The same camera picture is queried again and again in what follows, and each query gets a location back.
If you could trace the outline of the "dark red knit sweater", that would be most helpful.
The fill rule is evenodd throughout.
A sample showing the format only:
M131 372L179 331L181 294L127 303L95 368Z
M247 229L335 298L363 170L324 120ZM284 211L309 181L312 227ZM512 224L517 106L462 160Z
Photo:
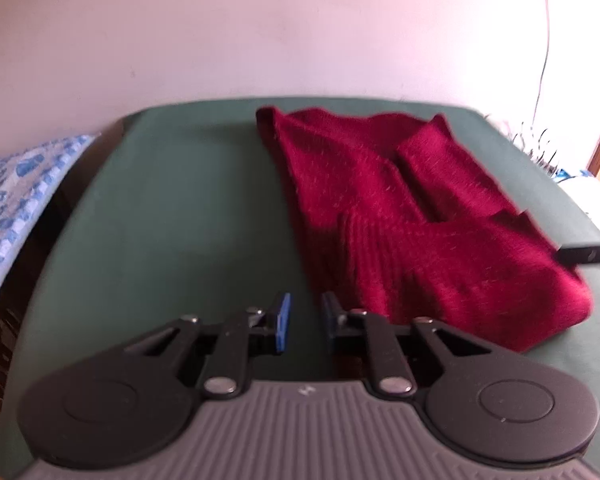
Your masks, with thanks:
M309 288L407 324L436 318L514 351L586 320L592 292L446 119L257 112Z

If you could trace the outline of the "green table cloth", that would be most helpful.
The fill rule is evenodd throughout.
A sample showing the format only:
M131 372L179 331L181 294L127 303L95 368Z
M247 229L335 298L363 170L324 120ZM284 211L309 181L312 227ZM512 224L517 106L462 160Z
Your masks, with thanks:
M197 102L124 120L121 144L73 211L47 259L18 336L0 416L0 476L31 462L16 421L38 378L181 314L223 321L291 292L287 351L256 361L256 376L329 377L322 320L289 226L278 174L260 140L256 110L321 107L341 115L443 114L456 140L558 245L600 243L600 231L528 157L472 110L352 99ZM535 347L529 358L560 368L600 400L600 266L582 274L592 315ZM600 426L585 457L600 470Z

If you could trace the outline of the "blue white patterned storage bag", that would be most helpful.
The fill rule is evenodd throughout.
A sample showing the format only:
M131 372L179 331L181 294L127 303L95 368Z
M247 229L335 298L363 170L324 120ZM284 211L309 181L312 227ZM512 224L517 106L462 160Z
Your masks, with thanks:
M0 158L0 288L58 186L95 140L69 136Z

